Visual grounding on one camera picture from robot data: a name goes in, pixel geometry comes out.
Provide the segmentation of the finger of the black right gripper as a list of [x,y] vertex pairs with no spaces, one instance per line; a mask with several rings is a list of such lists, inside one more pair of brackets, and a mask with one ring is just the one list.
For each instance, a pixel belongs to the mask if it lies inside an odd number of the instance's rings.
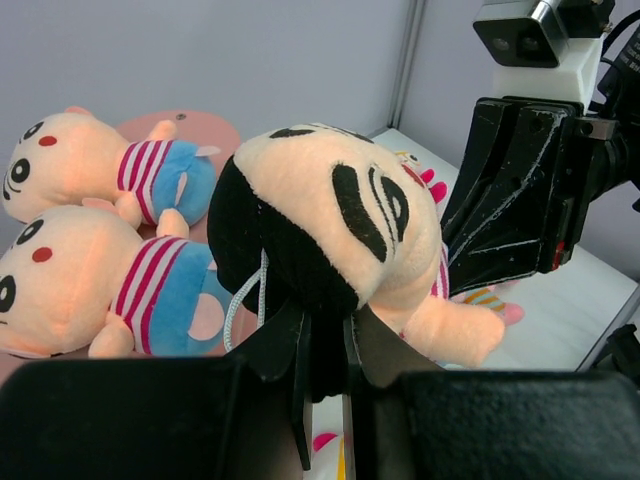
[[568,218],[560,170],[572,125],[570,103],[477,101],[441,220],[451,294],[556,268]]

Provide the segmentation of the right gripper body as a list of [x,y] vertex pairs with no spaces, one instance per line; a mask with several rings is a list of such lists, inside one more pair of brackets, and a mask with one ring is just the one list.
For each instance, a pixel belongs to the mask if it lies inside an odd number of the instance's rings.
[[543,237],[544,273],[571,259],[594,200],[625,182],[639,184],[639,75],[610,69],[597,90],[604,104],[575,119],[567,137]]

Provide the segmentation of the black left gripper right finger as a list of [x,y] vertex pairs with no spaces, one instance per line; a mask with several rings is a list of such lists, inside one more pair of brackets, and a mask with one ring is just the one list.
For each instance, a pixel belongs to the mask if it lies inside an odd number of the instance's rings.
[[620,374],[444,370],[366,309],[343,335],[350,479],[639,475],[639,395]]

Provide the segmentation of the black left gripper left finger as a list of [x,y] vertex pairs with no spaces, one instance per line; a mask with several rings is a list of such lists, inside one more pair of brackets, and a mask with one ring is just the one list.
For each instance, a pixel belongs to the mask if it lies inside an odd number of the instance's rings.
[[222,357],[23,365],[1,389],[1,475],[299,479],[310,327],[289,302]]

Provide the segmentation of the black-haired boy doll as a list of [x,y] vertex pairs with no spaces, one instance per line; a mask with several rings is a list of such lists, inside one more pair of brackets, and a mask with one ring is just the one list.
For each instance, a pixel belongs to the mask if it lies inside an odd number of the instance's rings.
[[324,124],[273,130],[243,144],[215,186],[207,238],[220,284],[275,314],[287,300],[314,319],[363,307],[433,361],[480,365],[505,325],[446,290],[436,205],[398,156]]

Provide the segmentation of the peach pig toy blue shorts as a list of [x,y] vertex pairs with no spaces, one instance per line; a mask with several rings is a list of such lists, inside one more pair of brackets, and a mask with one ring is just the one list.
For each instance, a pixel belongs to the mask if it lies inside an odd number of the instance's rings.
[[208,210],[216,145],[177,136],[171,120],[130,141],[83,108],[42,118],[19,137],[2,180],[6,213],[27,223],[45,210],[100,200],[134,227],[177,212],[187,226]]

